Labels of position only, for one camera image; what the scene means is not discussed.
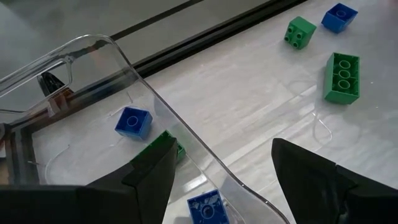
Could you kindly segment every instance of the lego brick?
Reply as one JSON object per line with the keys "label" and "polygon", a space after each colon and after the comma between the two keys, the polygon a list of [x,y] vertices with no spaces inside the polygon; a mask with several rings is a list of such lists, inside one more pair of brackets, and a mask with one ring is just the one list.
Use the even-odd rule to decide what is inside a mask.
{"label": "lego brick", "polygon": [[[169,131],[165,131],[165,133],[167,133],[169,136],[173,137]],[[177,162],[180,162],[182,160],[182,158],[185,157],[186,152],[185,152],[185,148],[177,141]]]}
{"label": "lego brick", "polygon": [[296,49],[303,49],[310,42],[315,29],[315,25],[298,16],[289,23],[284,40]]}
{"label": "lego brick", "polygon": [[188,199],[193,224],[229,224],[218,190]]}
{"label": "lego brick", "polygon": [[333,53],[326,65],[323,97],[332,103],[352,104],[359,98],[359,57]]}
{"label": "lego brick", "polygon": [[338,34],[354,20],[358,14],[354,9],[338,3],[326,12],[322,19],[322,24],[332,32]]}
{"label": "lego brick", "polygon": [[151,122],[152,116],[148,111],[126,107],[119,118],[115,131],[123,136],[145,140]]}

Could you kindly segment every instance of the white table surface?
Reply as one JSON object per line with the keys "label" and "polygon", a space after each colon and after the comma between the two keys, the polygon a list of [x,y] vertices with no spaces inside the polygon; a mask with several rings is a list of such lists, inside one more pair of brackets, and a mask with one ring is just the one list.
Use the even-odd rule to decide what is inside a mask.
{"label": "white table surface", "polygon": [[[308,0],[147,79],[246,185],[292,223],[271,158],[276,137],[398,188],[398,2],[341,1],[359,14],[336,35],[320,23],[337,2]],[[296,16],[318,27],[302,50],[283,41]],[[361,97],[352,105],[322,99],[333,52],[361,58]]]}

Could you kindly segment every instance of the clear plastic bin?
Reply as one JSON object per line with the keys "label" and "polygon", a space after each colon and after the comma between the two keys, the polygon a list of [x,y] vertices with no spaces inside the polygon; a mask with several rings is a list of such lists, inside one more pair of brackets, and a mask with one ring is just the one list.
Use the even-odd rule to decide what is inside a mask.
{"label": "clear plastic bin", "polygon": [[[64,86],[44,90],[44,72]],[[0,105],[1,122],[12,133],[2,145],[10,184],[86,185],[129,162],[168,130],[187,155],[177,164],[164,223],[191,223],[187,199],[214,189],[230,223],[288,223],[228,170],[108,37],[77,38],[3,78]],[[114,130],[126,106],[153,116],[145,141]]]}

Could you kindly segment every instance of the lego stud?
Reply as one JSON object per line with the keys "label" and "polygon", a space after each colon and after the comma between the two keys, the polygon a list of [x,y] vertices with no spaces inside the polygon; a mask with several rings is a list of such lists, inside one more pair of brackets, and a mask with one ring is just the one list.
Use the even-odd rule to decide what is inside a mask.
{"label": "lego stud", "polygon": [[138,123],[138,118],[136,116],[131,116],[127,119],[127,125],[130,127],[135,126]]}
{"label": "lego stud", "polygon": [[338,65],[343,69],[349,69],[351,67],[351,64],[346,60],[340,61]]}
{"label": "lego stud", "polygon": [[339,10],[336,12],[336,15],[338,17],[345,17],[347,15],[347,13],[345,11]]}
{"label": "lego stud", "polygon": [[340,80],[338,83],[338,88],[340,90],[347,90],[349,89],[349,82],[347,80]]}
{"label": "lego stud", "polygon": [[298,40],[301,40],[301,38],[303,38],[303,34],[301,32],[297,33],[296,38],[298,38]]}
{"label": "lego stud", "polygon": [[338,75],[339,75],[341,78],[349,78],[349,76],[350,76],[351,74],[350,74],[349,71],[347,71],[347,70],[340,70],[340,71],[338,72]]}
{"label": "lego stud", "polygon": [[214,208],[210,205],[205,205],[201,209],[201,215],[203,218],[212,218],[214,215]]}

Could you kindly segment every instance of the blue 2x2 lego brick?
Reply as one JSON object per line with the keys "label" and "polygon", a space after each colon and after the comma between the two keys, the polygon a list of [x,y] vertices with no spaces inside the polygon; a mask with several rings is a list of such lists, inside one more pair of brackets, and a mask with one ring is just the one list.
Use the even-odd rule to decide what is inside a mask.
{"label": "blue 2x2 lego brick", "polygon": [[123,136],[145,140],[151,122],[152,116],[148,111],[126,107],[120,116],[115,131]]}
{"label": "blue 2x2 lego brick", "polygon": [[332,32],[338,34],[343,31],[358,14],[354,9],[338,3],[322,19],[322,24]]}
{"label": "blue 2x2 lego brick", "polygon": [[218,190],[188,200],[193,224],[229,224]]}

